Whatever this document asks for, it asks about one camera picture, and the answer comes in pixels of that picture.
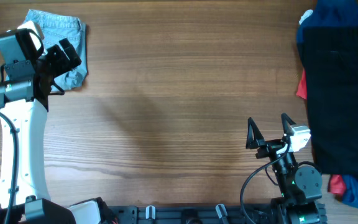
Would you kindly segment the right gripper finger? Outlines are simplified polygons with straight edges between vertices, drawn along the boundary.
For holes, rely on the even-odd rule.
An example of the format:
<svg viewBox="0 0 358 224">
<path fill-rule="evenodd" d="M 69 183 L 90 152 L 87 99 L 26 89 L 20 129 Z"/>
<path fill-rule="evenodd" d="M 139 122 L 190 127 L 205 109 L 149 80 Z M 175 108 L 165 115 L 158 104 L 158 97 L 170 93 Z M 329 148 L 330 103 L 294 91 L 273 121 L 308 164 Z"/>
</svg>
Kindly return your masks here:
<svg viewBox="0 0 358 224">
<path fill-rule="evenodd" d="M 292 136 L 294 131 L 292 130 L 292 126 L 296 125 L 296 123 L 287 115 L 286 113 L 281 114 L 283 132 L 287 136 Z"/>
<path fill-rule="evenodd" d="M 247 141 L 246 148 L 247 149 L 257 149 L 265 146 L 265 139 L 257 127 L 255 121 L 252 117 L 249 117 L 247 120 L 248 130 L 247 130 Z"/>
</svg>

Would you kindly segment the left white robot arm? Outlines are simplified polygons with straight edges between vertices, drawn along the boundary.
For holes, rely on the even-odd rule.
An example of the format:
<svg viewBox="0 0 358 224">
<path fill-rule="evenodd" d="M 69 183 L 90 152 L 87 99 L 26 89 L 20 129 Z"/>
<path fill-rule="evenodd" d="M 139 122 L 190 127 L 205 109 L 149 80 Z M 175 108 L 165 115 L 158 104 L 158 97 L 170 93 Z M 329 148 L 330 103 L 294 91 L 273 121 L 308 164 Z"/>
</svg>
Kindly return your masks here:
<svg viewBox="0 0 358 224">
<path fill-rule="evenodd" d="M 44 48 L 34 28 L 0 34 L 0 223 L 114 223 L 101 198 L 68 208 L 50 199 L 44 171 L 48 97 L 55 78 L 81 64 L 67 39 Z"/>
</svg>

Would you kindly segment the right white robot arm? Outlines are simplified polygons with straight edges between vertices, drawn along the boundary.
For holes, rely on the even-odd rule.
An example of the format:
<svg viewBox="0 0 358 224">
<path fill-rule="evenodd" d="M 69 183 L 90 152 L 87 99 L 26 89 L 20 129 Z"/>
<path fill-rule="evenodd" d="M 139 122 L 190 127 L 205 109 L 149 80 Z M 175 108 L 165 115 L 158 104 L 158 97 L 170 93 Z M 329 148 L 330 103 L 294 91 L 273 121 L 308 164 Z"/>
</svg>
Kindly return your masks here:
<svg viewBox="0 0 358 224">
<path fill-rule="evenodd" d="M 320 224 L 327 223 L 322 198 L 322 171 L 310 161 L 297 162 L 294 153 L 303 149 L 311 138 L 309 127 L 296 124 L 287 114 L 281 114 L 283 136 L 280 139 L 265 140 L 255 121 L 248 118 L 247 149 L 256 149 L 255 157 L 268 158 L 270 162 L 259 167 L 245 180 L 240 192 L 241 212 L 247 221 L 254 223 L 250 211 L 246 210 L 244 192 L 252 178 L 262 170 L 271 167 L 281 196 L 270 201 L 273 223 Z"/>
</svg>

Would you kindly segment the red garment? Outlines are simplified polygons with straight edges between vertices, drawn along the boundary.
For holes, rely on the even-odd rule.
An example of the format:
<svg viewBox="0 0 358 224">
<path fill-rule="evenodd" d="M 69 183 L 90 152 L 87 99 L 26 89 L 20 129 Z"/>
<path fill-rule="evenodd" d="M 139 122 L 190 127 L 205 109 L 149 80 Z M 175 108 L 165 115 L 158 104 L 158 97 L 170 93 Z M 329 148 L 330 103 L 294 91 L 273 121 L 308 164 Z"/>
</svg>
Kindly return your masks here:
<svg viewBox="0 0 358 224">
<path fill-rule="evenodd" d="M 298 84 L 298 90 L 296 96 L 307 100 L 307 89 L 306 89 L 306 73 L 305 70 L 302 71 L 301 79 Z M 346 184 L 341 175 L 331 175 L 329 178 L 328 192 L 333 194 L 335 199 L 341 201 L 342 197 L 346 191 Z"/>
</svg>

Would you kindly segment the black garment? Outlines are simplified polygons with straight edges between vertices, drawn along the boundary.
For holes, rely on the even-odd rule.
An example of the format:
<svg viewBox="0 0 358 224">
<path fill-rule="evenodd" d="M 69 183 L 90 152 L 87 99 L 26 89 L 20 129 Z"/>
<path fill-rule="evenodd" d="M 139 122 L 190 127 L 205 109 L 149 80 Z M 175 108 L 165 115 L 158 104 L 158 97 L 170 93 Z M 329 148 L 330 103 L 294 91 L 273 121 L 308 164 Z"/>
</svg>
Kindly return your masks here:
<svg viewBox="0 0 358 224">
<path fill-rule="evenodd" d="M 358 180 L 358 27 L 309 27 L 298 51 L 317 165 Z"/>
</svg>

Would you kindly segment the dark blue garment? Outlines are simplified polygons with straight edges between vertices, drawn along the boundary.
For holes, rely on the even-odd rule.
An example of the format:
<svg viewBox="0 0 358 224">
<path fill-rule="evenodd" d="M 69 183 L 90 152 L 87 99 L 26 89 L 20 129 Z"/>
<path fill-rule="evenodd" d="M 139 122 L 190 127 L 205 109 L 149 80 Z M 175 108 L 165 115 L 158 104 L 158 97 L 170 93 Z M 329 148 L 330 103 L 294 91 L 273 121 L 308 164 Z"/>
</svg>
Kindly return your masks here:
<svg viewBox="0 0 358 224">
<path fill-rule="evenodd" d="M 309 27 L 358 27 L 358 3 L 355 1 L 318 1 L 312 15 L 299 26 L 296 44 L 303 38 L 303 29 Z M 358 180 L 341 175 L 346 191 L 342 201 L 358 208 Z"/>
</svg>

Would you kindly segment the white garment tag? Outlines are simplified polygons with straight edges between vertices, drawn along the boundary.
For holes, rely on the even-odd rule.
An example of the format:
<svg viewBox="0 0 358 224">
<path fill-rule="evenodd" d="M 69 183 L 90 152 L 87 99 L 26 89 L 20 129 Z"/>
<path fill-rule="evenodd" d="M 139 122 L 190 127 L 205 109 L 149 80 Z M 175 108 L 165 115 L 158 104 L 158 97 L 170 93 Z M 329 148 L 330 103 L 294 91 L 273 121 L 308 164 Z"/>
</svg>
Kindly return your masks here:
<svg viewBox="0 0 358 224">
<path fill-rule="evenodd" d="M 300 17 L 300 20 L 299 20 L 299 22 L 298 22 L 299 25 L 301 25 L 305 19 L 307 19 L 308 17 L 310 17 L 310 15 L 312 15 L 312 13 L 313 13 L 313 10 L 312 10 L 312 9 L 306 10 L 306 11 L 303 13 L 303 15 Z"/>
</svg>

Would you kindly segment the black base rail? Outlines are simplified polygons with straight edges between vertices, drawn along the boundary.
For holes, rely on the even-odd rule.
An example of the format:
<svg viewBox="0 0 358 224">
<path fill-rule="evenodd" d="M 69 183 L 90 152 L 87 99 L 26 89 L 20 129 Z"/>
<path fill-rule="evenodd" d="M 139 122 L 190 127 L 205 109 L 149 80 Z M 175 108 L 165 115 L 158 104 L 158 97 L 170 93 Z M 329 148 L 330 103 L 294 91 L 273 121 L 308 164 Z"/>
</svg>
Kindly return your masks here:
<svg viewBox="0 0 358 224">
<path fill-rule="evenodd" d="M 245 224 L 245 223 L 300 223 L 322 224 L 328 218 L 323 204 L 279 208 L 269 204 L 239 206 L 148 207 L 113 206 L 116 223 L 127 224 Z"/>
</svg>

